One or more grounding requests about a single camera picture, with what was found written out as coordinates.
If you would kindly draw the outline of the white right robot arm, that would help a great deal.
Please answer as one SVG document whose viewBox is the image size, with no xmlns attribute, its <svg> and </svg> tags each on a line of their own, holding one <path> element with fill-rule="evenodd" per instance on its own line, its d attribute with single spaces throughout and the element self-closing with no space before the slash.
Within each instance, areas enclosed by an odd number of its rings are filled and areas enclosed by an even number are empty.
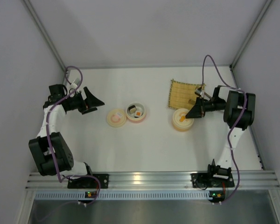
<svg viewBox="0 0 280 224">
<path fill-rule="evenodd" d="M 234 183 L 229 183 L 233 182 L 231 167 L 234 161 L 234 150 L 245 130 L 254 122 L 256 95 L 231 88 L 227 99 L 224 100 L 219 97 L 221 88 L 221 85 L 217 86 L 209 100 L 204 99 L 206 94 L 201 87 L 198 88 L 195 91 L 196 102 L 185 118 L 203 118 L 207 112 L 224 111 L 223 121 L 229 128 L 226 144 L 219 159 L 213 159 L 207 167 L 207 172 L 198 173 L 195 180 L 197 183 L 208 185 L 211 182 L 223 182 L 228 186 L 234 186 Z"/>
</svg>

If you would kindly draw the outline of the orange lunch box bowl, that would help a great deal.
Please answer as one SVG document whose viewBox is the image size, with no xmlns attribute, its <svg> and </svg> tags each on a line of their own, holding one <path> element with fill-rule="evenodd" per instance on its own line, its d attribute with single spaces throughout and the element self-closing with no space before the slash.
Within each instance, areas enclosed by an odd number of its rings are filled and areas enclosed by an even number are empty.
<svg viewBox="0 0 280 224">
<path fill-rule="evenodd" d="M 193 122 L 189 124 L 175 123 L 172 122 L 173 128 L 179 132 L 186 132 L 191 129 Z"/>
</svg>

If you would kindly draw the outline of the pink lunch box bowl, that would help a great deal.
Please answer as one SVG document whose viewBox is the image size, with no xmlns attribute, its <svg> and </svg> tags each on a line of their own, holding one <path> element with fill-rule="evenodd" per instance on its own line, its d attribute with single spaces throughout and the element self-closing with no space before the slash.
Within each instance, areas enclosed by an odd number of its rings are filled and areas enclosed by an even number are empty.
<svg viewBox="0 0 280 224">
<path fill-rule="evenodd" d="M 147 110 L 142 103 L 132 102 L 126 107 L 126 117 L 132 123 L 142 122 L 147 115 Z"/>
</svg>

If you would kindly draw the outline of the metal tongs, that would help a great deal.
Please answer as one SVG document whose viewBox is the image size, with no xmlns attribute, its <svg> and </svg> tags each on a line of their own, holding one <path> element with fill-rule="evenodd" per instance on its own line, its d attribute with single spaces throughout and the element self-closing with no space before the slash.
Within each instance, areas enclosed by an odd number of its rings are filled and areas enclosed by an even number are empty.
<svg viewBox="0 0 280 224">
<path fill-rule="evenodd" d="M 197 95 L 197 94 L 193 94 L 193 96 L 192 97 L 190 97 L 190 99 L 189 99 L 189 104 L 192 104 L 192 105 L 194 105 L 195 103 L 196 103 L 196 98 L 197 97 L 201 97 L 201 98 L 208 98 L 208 99 L 211 99 L 212 98 L 212 96 L 211 95 L 209 95 L 208 93 L 203 93 L 202 95 Z"/>
</svg>

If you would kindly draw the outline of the cream plain lid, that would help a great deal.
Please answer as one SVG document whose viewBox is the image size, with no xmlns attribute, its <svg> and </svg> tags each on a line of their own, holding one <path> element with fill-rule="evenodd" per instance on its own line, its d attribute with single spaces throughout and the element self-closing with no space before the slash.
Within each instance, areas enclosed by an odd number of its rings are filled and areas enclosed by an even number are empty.
<svg viewBox="0 0 280 224">
<path fill-rule="evenodd" d="M 186 119 L 185 116 L 189 112 L 188 109 L 185 108 L 180 108 L 175 110 L 173 117 L 172 117 L 172 122 L 175 123 L 182 123 L 182 124 L 189 124 L 189 123 L 194 123 L 194 119 Z"/>
</svg>

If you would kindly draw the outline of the cream lid with pink ring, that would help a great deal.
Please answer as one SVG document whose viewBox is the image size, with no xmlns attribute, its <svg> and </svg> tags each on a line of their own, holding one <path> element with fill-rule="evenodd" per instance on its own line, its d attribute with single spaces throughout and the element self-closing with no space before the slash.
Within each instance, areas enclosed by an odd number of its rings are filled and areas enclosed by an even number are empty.
<svg viewBox="0 0 280 224">
<path fill-rule="evenodd" d="M 106 121 L 112 127 L 122 127 L 126 123 L 126 114 L 120 108 L 110 110 L 106 116 Z"/>
</svg>

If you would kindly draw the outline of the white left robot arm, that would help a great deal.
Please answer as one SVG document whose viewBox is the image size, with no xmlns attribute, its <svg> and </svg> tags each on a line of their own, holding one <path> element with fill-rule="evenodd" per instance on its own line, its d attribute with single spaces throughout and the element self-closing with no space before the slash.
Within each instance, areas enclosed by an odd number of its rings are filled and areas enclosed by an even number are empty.
<svg viewBox="0 0 280 224">
<path fill-rule="evenodd" d="M 82 115 L 96 111 L 104 102 L 96 98 L 84 87 L 86 99 L 81 91 L 67 93 L 63 84 L 49 87 L 50 95 L 43 105 L 44 119 L 36 138 L 28 143 L 40 175 L 91 175 L 90 166 L 75 161 L 60 130 L 68 111 L 77 110 Z"/>
</svg>

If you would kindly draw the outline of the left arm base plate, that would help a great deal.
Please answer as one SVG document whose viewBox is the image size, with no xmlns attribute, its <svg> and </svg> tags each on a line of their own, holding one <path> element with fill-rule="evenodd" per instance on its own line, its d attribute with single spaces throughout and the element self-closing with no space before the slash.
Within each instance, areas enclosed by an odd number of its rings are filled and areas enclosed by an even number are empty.
<svg viewBox="0 0 280 224">
<path fill-rule="evenodd" d="M 108 174 L 94 174 L 92 177 L 88 175 L 71 178 L 68 180 L 68 189 L 107 189 L 109 185 Z"/>
</svg>

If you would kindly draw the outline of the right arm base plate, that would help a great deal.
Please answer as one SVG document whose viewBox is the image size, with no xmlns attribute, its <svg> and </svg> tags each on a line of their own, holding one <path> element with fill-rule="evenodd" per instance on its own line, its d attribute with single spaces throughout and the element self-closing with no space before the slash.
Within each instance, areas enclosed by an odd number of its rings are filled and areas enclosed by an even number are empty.
<svg viewBox="0 0 280 224">
<path fill-rule="evenodd" d="M 232 174 L 229 176 L 209 174 L 205 172 L 191 174 L 192 184 L 194 188 L 207 189 L 207 188 L 226 188 L 235 187 Z"/>
</svg>

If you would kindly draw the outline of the sushi roll green centre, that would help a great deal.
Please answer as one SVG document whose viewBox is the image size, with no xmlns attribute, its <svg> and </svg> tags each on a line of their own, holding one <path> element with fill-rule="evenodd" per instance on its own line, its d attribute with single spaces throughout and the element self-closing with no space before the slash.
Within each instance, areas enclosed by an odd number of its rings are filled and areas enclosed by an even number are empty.
<svg viewBox="0 0 280 224">
<path fill-rule="evenodd" d="M 128 107 L 128 111 L 130 114 L 133 114 L 137 111 L 137 107 L 135 105 L 131 105 Z"/>
</svg>

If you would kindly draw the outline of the sushi roll orange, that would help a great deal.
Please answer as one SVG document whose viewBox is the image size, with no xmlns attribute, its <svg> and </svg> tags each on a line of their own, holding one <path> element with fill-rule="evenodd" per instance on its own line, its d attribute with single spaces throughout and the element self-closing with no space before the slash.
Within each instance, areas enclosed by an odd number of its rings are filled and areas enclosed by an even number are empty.
<svg viewBox="0 0 280 224">
<path fill-rule="evenodd" d="M 142 111 L 136 110 L 136 112 L 134 113 L 134 117 L 135 118 L 140 118 L 142 116 Z"/>
</svg>

